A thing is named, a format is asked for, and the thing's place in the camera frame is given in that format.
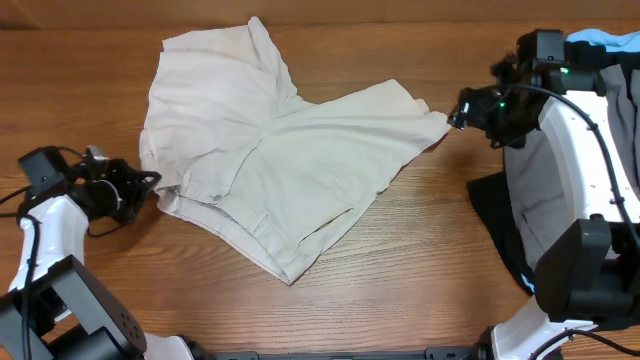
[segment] blue cloth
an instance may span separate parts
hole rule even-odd
[[[640,31],[618,36],[598,29],[586,29],[569,35],[567,41],[588,41],[590,45],[604,45],[607,52],[640,52]]]

